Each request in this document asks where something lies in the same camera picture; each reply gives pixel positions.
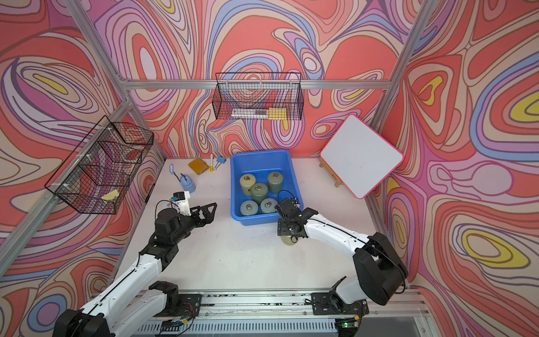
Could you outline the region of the dark green tea canister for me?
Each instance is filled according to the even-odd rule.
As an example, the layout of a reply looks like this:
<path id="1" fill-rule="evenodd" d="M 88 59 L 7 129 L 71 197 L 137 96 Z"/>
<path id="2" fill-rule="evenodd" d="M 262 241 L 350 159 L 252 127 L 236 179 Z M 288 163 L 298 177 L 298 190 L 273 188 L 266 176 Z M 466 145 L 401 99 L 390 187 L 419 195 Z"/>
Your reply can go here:
<path id="1" fill-rule="evenodd" d="M 268 186 L 264 183 L 255 183 L 251 187 L 251 196 L 254 202 L 260 204 L 268 197 Z"/>

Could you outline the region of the yellow-green tea canister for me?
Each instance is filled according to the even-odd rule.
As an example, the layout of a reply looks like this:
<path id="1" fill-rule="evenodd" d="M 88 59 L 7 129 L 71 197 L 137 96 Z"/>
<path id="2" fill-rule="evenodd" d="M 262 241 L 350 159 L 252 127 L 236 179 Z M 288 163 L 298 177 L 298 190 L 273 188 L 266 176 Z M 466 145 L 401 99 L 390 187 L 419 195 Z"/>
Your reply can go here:
<path id="1" fill-rule="evenodd" d="M 293 246 L 294 244 L 298 242 L 298 238 L 294 236 L 282 236 L 281 239 L 283 243 L 285 243 L 288 246 Z"/>

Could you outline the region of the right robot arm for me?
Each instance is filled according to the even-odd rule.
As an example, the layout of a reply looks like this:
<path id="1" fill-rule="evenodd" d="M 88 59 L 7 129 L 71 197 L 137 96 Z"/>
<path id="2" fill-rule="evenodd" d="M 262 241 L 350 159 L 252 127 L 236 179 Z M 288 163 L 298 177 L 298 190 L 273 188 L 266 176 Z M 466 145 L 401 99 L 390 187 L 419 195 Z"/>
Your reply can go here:
<path id="1" fill-rule="evenodd" d="M 290 199 L 278 203 L 276 211 L 279 236 L 317 240 L 350 258 L 354 264 L 354 277 L 342 277 L 327 293 L 312 295 L 310 302 L 315 314 L 348 315 L 359 303 L 358 313 L 364 315 L 364 300 L 385 306 L 401 286 L 406 286 L 408 270 L 384 234 L 357 233 L 314 209 L 300 209 Z"/>

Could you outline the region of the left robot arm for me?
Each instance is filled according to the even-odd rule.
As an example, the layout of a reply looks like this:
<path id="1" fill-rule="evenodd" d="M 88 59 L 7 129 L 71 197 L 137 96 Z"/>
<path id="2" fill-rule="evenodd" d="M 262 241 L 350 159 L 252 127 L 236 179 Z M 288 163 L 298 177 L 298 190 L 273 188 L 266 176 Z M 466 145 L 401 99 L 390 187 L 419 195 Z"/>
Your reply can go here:
<path id="1" fill-rule="evenodd" d="M 78 310 L 56 320 L 54 336 L 132 336 L 149 319 L 180 307 L 178 286 L 157 280 L 195 228 L 214 221 L 216 203 L 182 212 L 172 204 L 157 213 L 154 232 L 130 268 Z"/>

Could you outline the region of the grey-blue tea canister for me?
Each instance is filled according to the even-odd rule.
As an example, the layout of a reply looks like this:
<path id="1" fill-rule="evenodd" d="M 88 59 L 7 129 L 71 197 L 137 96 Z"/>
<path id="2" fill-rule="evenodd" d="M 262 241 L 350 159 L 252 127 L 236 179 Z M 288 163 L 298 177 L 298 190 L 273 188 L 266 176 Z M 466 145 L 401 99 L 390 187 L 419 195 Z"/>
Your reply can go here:
<path id="1" fill-rule="evenodd" d="M 260 204 L 262 213 L 275 213 L 277 201 L 273 198 L 265 198 Z"/>
<path id="2" fill-rule="evenodd" d="M 258 203 L 253 200 L 247 200 L 240 206 L 240 212 L 242 216 L 255 216 L 258 214 Z"/>

